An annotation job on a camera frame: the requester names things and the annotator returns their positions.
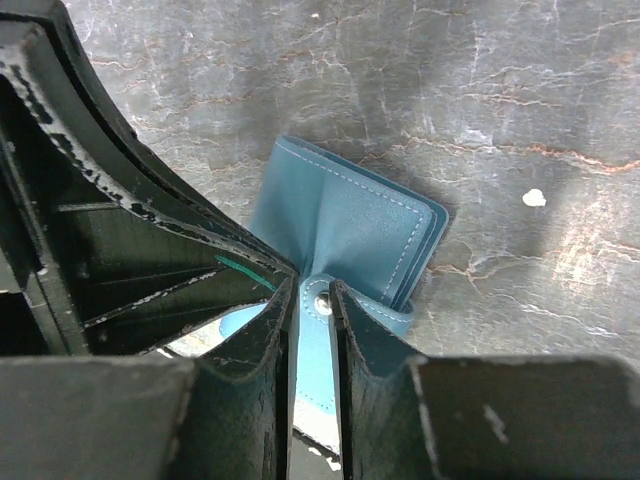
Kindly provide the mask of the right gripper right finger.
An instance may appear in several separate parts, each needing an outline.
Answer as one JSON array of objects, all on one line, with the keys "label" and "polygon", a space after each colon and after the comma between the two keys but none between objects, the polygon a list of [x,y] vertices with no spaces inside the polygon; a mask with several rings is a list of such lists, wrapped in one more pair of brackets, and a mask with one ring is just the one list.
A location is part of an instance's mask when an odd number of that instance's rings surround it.
[{"label": "right gripper right finger", "polygon": [[639,375],[605,356],[434,357],[331,284],[347,479],[635,479]]}]

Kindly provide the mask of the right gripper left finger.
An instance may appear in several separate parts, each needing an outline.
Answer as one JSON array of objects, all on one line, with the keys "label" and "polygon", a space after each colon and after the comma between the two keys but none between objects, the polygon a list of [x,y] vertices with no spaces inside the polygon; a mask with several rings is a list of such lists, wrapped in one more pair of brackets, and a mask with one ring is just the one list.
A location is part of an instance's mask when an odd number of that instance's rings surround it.
[{"label": "right gripper left finger", "polygon": [[200,358],[5,357],[5,479],[285,479],[295,281]]}]

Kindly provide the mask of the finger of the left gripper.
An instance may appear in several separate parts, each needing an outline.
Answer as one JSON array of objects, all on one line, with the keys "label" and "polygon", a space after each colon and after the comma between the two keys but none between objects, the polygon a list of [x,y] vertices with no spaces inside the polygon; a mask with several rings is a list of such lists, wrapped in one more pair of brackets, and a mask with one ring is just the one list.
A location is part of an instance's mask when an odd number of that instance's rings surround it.
[{"label": "finger of the left gripper", "polygon": [[76,95],[43,27],[1,23],[1,321],[14,353],[135,355],[293,278],[149,180]]},{"label": "finger of the left gripper", "polygon": [[55,56],[76,95],[91,112],[104,133],[149,180],[162,190],[214,223],[227,227],[238,240],[255,250],[268,246],[247,229],[227,217],[203,195],[174,173],[137,134],[118,110],[92,67],[61,1],[3,1],[2,19],[34,22],[44,28]]}]

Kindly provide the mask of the teal leather card holder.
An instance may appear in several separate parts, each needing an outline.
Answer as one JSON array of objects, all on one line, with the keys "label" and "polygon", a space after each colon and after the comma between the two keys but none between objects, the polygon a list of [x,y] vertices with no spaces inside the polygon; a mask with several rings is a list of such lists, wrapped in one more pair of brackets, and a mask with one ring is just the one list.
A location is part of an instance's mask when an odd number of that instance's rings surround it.
[{"label": "teal leather card holder", "polygon": [[439,203],[299,138],[277,138],[250,232],[299,271],[297,399],[335,411],[329,285],[349,286],[398,336],[449,220]]}]

